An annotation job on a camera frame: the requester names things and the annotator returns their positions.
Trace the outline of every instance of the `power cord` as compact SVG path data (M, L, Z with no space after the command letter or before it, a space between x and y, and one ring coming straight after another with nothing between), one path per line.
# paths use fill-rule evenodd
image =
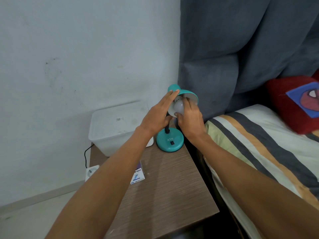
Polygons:
M85 156L85 153L86 153L86 151L87 151L87 150L89 150L89 149L90 149L90 148L92 148L93 146L94 146L94 144L92 144L92 145L91 145L88 149L86 149L86 150L85 150L85 152L84 152L84 157L85 157L85 167L86 167L86 168L87 168L87 166L86 166L86 156Z

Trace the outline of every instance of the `hand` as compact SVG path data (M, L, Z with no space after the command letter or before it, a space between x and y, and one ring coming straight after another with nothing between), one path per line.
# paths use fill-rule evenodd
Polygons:
M178 119L178 125L187 139L194 141L206 134L203 116L198 106L188 98L183 98L184 116L181 113L175 113Z
M166 116L166 113L178 93L179 90L167 92L160 102L153 106L144 117L140 127L148 133L150 138L166 127L172 120L173 117Z

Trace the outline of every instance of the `nightstand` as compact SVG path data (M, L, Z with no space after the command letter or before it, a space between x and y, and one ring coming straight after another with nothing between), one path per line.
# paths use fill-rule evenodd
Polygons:
M90 167L106 159L92 147ZM157 238L219 212L185 145L167 153L154 142L141 163L145 180L129 186L105 238Z

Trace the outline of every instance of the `baseboard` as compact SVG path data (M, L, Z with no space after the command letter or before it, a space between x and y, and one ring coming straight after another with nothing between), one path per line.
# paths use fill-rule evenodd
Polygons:
M7 205L3 205L0 207L0 215L9 213L11 211L19 210L19 209L22 209L22 208L27 207L29 205L34 205L34 204L39 203L41 201L45 201L45 200L48 200L48 199L51 199L54 197L58 197L60 195L67 194L67 193L70 193L72 191L78 190L81 187L81 185L83 185L83 183L84 183L84 180L79 181L79 182L75 182L75 183L70 184L70 185L63 186L63 187L58 188L58 189L48 191L48 192L45 192L42 194L38 194L38 195L29 197L26 199L22 199L22 200L19 200L19 201L16 201L16 202L13 202L13 203L10 203Z

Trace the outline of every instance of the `blue patch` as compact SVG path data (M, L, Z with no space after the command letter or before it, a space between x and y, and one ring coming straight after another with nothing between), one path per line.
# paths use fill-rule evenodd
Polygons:
M312 90L319 90L319 83L318 82L311 82L306 85L302 85L297 87L296 89L287 91L287 96L292 99L298 106L300 106L301 109L305 111L311 118L319 117L319 112L314 111L308 108L305 108L302 104L301 97L305 92L309 92ZM316 102L316 99L318 100L318 106L319 106L319 98L313 98L313 101Z

